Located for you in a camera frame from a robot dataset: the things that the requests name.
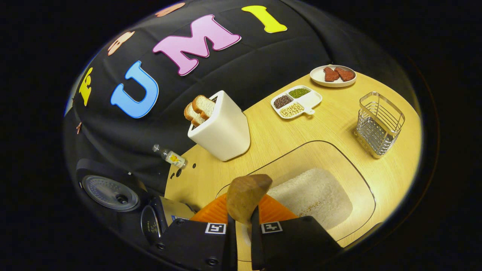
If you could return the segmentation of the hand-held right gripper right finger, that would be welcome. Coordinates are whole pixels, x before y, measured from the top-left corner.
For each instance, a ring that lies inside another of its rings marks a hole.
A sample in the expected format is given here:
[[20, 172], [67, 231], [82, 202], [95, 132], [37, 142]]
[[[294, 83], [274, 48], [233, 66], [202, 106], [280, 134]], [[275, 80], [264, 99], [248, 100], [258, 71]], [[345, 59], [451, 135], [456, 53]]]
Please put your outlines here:
[[251, 224], [253, 270], [311, 271], [343, 251], [313, 216], [296, 216], [270, 195], [262, 197]]

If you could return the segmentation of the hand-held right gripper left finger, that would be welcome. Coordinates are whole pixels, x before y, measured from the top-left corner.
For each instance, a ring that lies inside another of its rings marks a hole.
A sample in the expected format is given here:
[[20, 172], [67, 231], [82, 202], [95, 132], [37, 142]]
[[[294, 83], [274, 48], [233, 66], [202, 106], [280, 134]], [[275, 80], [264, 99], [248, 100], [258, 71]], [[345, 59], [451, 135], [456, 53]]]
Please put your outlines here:
[[149, 245], [169, 271], [235, 271], [236, 227], [226, 195], [196, 213], [187, 204], [152, 197]]

